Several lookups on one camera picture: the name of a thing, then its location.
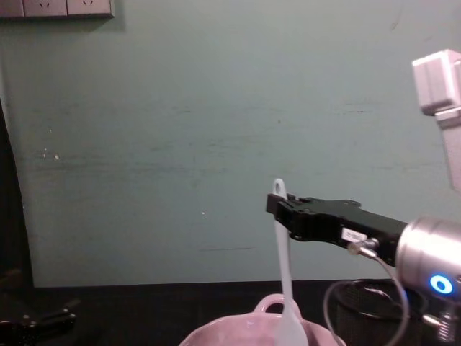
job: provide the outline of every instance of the cable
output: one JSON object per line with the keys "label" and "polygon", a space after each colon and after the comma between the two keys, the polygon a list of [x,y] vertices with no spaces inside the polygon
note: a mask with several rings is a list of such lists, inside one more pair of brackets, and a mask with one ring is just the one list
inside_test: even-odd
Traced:
{"label": "cable", "polygon": [[[388,265],[378,256],[375,256],[372,259],[378,262],[384,268],[384,270],[390,276],[390,278],[393,280],[393,282],[395,283],[395,286],[397,287],[398,295],[400,296],[400,299],[402,300],[402,321],[400,322],[397,332],[395,332],[393,338],[387,344],[385,344],[385,346],[395,346],[397,342],[401,339],[403,334],[405,333],[406,327],[408,326],[408,320],[410,318],[410,305],[408,303],[408,298],[407,298],[405,289],[403,288],[402,284],[397,279],[395,274],[392,272],[392,270],[388,267]],[[328,313],[328,302],[330,301],[331,293],[334,291],[335,288],[337,288],[340,285],[346,285],[348,283],[352,283],[352,281],[340,281],[340,282],[334,283],[328,288],[328,290],[325,293],[325,298],[323,299],[323,316],[325,317],[326,325],[328,329],[330,330],[331,335],[333,335],[333,338],[335,339],[336,344],[338,344],[338,346],[344,346],[344,343],[341,341],[338,335],[336,335],[336,333],[334,332],[334,328],[333,328],[333,325],[331,324],[330,316]]]}

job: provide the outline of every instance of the plastic spoon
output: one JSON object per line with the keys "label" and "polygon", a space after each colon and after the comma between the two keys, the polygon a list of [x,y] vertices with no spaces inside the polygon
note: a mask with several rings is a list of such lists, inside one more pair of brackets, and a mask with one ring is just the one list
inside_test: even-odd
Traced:
{"label": "plastic spoon", "polygon": [[[283,180],[276,179],[273,193],[287,199]],[[308,338],[299,318],[293,309],[293,291],[290,272],[290,238],[288,230],[278,221],[274,222],[277,245],[279,247],[280,272],[282,273],[282,291],[285,297],[282,318],[276,333],[276,346],[308,346]]]}

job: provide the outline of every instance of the wall outlet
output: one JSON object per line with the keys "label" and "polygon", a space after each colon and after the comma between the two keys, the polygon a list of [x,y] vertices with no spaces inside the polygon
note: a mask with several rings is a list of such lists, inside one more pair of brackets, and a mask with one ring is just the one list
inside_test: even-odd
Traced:
{"label": "wall outlet", "polygon": [[67,3],[66,0],[24,0],[24,11],[26,17],[67,16]]}
{"label": "wall outlet", "polygon": [[0,18],[17,18],[24,16],[22,0],[0,0]]}
{"label": "wall outlet", "polygon": [[69,15],[112,14],[110,0],[67,0]]}

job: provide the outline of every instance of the green wall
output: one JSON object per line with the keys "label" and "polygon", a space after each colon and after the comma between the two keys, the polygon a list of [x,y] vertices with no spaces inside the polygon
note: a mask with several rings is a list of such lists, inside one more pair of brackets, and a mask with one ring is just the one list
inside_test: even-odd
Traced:
{"label": "green wall", "polygon": [[[0,25],[38,286],[277,280],[265,194],[461,221],[411,61],[461,49],[461,5],[116,1],[110,21]],[[297,279],[380,277],[293,244]]]}

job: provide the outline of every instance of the black basket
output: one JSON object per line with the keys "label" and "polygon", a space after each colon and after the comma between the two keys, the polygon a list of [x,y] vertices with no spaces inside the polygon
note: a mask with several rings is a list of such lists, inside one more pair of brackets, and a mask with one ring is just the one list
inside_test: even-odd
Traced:
{"label": "black basket", "polygon": [[[407,290],[411,317],[397,346],[420,346],[421,320],[427,300]],[[388,342],[401,321],[401,302],[392,281],[357,280],[338,286],[332,295],[336,333],[347,346],[381,346]]]}

